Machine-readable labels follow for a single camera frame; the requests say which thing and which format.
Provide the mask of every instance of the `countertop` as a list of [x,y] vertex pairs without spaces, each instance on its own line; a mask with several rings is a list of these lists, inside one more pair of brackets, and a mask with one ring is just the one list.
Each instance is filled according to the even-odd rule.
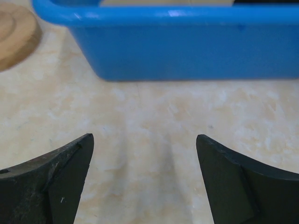
[[110,83],[39,23],[35,53],[0,73],[0,169],[93,133],[75,224],[212,224],[198,134],[299,173],[299,80]]

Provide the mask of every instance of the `blue plastic container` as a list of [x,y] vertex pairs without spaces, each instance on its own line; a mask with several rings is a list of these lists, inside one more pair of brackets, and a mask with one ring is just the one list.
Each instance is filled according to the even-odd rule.
[[299,6],[99,7],[33,0],[105,80],[299,77]]

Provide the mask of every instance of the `beige marble surface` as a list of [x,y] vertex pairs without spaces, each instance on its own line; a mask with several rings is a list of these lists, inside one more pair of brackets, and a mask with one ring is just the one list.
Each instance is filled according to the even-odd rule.
[[0,169],[93,133],[75,224],[212,224],[202,133],[299,172],[299,80],[108,83],[65,28],[39,22],[37,51],[0,73]]

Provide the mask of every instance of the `round wooden board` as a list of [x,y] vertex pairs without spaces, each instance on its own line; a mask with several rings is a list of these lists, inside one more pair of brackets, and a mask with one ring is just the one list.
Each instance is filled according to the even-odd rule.
[[0,71],[24,60],[40,42],[42,30],[23,6],[0,3]]

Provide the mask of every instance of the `black plastic part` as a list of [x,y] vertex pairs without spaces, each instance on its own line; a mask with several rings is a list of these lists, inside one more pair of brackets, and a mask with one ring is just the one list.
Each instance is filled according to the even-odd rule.
[[[50,153],[0,170],[0,223],[73,224],[93,145],[93,135],[86,134]],[[63,208],[57,204],[61,195],[67,199],[60,203]]]
[[299,224],[299,174],[199,135],[196,148],[215,224]]

